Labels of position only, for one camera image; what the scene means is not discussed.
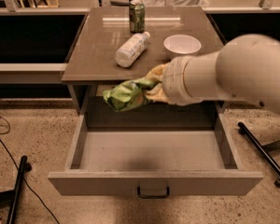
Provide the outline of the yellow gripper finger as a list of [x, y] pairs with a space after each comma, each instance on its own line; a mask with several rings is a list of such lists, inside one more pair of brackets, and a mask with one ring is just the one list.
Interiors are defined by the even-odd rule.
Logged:
[[165, 64], [159, 64], [152, 68], [146, 75], [146, 79], [153, 81], [153, 82], [161, 82], [162, 76], [168, 67], [168, 63]]
[[152, 90], [146, 91], [145, 96], [148, 100], [153, 102], [169, 103], [169, 99], [165, 95], [160, 83], [157, 84]]

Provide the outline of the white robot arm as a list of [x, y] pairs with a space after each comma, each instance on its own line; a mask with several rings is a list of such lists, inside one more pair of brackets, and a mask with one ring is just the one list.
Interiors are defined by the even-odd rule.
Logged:
[[160, 65], [161, 82], [146, 93], [169, 105], [245, 101], [280, 115], [280, 42], [242, 35], [221, 50]]

